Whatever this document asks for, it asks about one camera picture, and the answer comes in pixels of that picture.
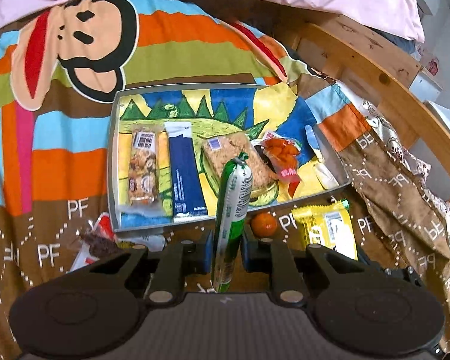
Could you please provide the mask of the yellow snack pack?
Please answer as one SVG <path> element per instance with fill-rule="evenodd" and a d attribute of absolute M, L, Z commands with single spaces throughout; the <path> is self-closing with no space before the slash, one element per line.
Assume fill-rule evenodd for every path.
<path fill-rule="evenodd" d="M 317 244 L 347 258 L 358 259 L 358 251 L 346 199 L 330 205 L 307 205 L 292 210 L 302 244 Z"/>

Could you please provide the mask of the small orange mandarin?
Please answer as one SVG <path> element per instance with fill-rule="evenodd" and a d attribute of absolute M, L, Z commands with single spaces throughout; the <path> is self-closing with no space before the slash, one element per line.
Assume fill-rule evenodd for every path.
<path fill-rule="evenodd" d="M 251 219 L 250 227 L 257 238 L 271 238 L 274 236 L 278 224 L 272 214 L 263 212 Z"/>

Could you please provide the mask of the dark dried fruit pack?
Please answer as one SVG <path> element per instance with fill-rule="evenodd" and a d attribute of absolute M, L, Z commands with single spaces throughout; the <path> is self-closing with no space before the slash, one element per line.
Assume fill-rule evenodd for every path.
<path fill-rule="evenodd" d="M 89 253 L 95 258 L 107 258 L 122 252 L 114 241 L 93 232 L 81 234 L 80 239 L 88 245 Z"/>

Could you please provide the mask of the blue white snack bar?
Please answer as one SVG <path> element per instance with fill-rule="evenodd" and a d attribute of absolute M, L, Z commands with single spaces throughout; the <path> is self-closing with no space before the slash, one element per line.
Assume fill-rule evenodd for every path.
<path fill-rule="evenodd" d="M 193 146 L 192 124 L 167 121 L 164 126 L 170 153 L 173 220 L 179 223 L 207 217 Z"/>

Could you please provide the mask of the white green vegetable snack bag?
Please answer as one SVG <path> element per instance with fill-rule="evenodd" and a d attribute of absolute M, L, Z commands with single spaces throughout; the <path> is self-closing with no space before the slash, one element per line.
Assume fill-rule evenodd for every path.
<path fill-rule="evenodd" d="M 97 262 L 102 258 L 95 258 L 89 253 L 89 247 L 80 239 L 83 233 L 96 233 L 99 236 L 108 238 L 115 242 L 121 250 L 149 250 L 160 252 L 166 246 L 166 239 L 162 235 L 119 237 L 115 234 L 111 226 L 110 215 L 102 213 L 98 219 L 78 219 L 74 222 L 75 229 L 71 232 L 71 239 L 67 244 L 70 250 L 76 252 L 74 262 L 70 271 L 76 271 L 82 267 Z"/>

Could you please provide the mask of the green sausage stick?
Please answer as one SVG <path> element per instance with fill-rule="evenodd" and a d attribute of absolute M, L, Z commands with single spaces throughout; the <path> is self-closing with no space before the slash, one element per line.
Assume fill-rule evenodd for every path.
<path fill-rule="evenodd" d="M 234 158 L 221 176 L 211 268 L 211 284 L 216 293 L 224 293 L 232 281 L 236 255 L 245 226 L 253 175 L 249 168 Z"/>

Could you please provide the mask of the nut bar clear wrapper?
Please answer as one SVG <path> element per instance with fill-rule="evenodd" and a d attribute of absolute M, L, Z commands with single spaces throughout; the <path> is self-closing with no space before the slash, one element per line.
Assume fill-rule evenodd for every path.
<path fill-rule="evenodd" d="M 159 197 L 158 134 L 145 127 L 132 133 L 127 174 L 130 206 L 147 206 Z"/>

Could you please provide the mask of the orange chicken foot pack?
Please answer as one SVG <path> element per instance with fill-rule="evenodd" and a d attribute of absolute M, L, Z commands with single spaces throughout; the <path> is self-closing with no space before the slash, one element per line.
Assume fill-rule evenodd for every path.
<path fill-rule="evenodd" d="M 301 182 L 297 159 L 301 151 L 292 139 L 267 131 L 262 138 L 251 143 L 268 167 L 272 180 L 284 185 L 298 185 Z"/>

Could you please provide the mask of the rice cracker clear pack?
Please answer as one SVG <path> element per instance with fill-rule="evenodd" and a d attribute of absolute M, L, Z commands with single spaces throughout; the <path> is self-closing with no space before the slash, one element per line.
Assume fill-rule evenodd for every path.
<path fill-rule="evenodd" d="M 230 133 L 204 139 L 201 144 L 201 153 L 205 164 L 205 174 L 213 181 L 219 183 L 227 163 L 237 158 L 239 165 L 245 164 L 252 172 L 254 196 L 265 193 L 275 183 L 268 167 L 245 133 Z"/>

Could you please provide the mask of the metal tray with dinosaur cloth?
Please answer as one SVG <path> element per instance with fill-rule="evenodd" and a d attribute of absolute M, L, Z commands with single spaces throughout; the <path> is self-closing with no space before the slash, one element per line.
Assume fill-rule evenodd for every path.
<path fill-rule="evenodd" d="M 109 213 L 119 232 L 215 216 L 227 161 L 246 153 L 249 207 L 291 206 L 350 178 L 312 103 L 277 84 L 174 84 L 117 94 L 109 128 Z"/>

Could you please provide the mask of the wooden cabinet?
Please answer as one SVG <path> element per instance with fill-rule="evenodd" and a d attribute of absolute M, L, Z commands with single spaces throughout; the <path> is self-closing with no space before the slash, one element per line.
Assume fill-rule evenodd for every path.
<path fill-rule="evenodd" d="M 442 88 L 432 74 L 412 55 L 376 30 L 343 15 L 319 12 L 319 26 L 366 55 L 400 81 L 421 102 L 434 102 Z"/>

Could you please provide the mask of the brown monkey print blanket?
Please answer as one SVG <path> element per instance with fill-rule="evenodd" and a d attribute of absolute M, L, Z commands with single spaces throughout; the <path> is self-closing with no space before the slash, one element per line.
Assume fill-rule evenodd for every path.
<path fill-rule="evenodd" d="M 348 167 L 382 263 L 412 264 L 445 304 L 450 350 L 450 243 L 418 177 L 362 113 L 266 29 L 278 10 L 231 0 L 75 0 L 0 31 L 0 359 L 18 351 L 14 300 L 71 268 L 71 225 L 105 213 L 110 115 L 121 89 L 199 83 L 285 84 L 312 103 Z"/>

